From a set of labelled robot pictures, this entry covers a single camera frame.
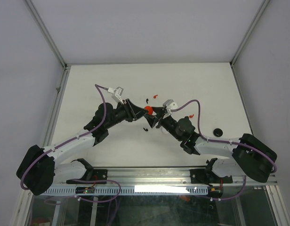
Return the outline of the orange earbud charging case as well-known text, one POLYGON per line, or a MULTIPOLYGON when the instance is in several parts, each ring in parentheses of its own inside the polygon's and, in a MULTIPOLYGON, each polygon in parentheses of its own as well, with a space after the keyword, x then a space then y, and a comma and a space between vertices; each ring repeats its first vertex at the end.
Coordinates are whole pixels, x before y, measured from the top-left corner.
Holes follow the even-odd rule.
POLYGON ((144 109, 148 111, 149 115, 153 114, 153 108, 151 106, 146 106, 144 109))

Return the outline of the white earbud charging case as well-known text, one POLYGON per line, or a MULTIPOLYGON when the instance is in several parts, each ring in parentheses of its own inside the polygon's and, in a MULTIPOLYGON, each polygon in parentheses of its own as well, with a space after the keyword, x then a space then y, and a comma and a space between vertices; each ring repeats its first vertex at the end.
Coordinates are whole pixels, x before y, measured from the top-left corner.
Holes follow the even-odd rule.
POLYGON ((162 132, 163 134, 168 134, 168 132, 167 132, 166 129, 164 129, 164 128, 161 128, 161 132, 162 132))

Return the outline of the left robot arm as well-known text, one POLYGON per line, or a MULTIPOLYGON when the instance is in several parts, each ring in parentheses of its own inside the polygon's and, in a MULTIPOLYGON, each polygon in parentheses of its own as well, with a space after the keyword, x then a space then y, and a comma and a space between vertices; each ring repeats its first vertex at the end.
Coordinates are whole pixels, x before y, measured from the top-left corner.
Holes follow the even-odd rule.
POLYGON ((116 108, 110 103, 100 104, 92 120, 73 137, 55 145, 33 145, 28 149, 16 172, 21 187, 34 195, 40 195, 52 184, 91 181, 94 169, 85 159, 76 159, 70 163, 64 161, 78 151, 101 143, 109 135, 109 128, 122 121, 137 121, 147 113, 146 109, 135 106, 129 99, 116 108))

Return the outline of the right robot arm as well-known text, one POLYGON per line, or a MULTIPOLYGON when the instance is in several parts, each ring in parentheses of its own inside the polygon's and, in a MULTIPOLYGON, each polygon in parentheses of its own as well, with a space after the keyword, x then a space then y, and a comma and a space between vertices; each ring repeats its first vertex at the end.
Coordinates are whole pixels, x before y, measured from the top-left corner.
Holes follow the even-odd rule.
POLYGON ((243 134, 240 138, 212 139, 195 131, 189 118, 174 120, 166 107, 150 107, 145 118, 151 128, 164 128, 188 154, 215 155, 207 161, 205 178, 216 182, 223 177, 233 175, 248 176, 265 183, 270 174, 277 169, 277 154, 252 134, 243 134))

